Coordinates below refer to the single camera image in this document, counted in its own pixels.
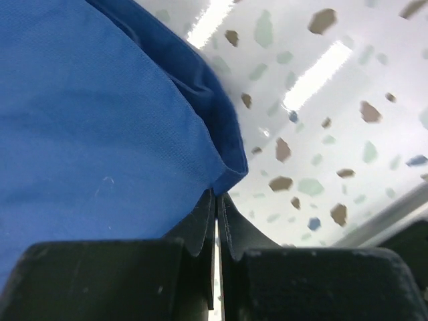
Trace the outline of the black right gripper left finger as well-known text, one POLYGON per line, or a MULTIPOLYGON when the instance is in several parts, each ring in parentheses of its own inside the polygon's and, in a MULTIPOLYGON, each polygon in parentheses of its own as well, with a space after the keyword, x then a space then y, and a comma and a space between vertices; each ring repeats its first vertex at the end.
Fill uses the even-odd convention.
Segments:
POLYGON ((206 320, 216 198, 159 239, 37 243, 1 294, 2 320, 206 320))

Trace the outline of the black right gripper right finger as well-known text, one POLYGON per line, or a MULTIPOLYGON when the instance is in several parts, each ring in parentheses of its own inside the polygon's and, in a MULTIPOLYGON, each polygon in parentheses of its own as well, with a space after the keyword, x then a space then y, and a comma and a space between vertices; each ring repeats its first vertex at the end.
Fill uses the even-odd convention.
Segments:
POLYGON ((426 320, 405 261, 387 248, 282 247, 217 198, 225 320, 426 320))

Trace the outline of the blue surgical drape cloth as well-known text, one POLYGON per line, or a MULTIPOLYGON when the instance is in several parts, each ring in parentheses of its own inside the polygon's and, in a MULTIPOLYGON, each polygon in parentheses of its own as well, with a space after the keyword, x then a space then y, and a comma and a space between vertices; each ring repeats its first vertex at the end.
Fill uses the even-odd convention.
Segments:
POLYGON ((164 235, 248 172, 213 70, 133 1, 1 2, 1 282, 42 241, 164 235))

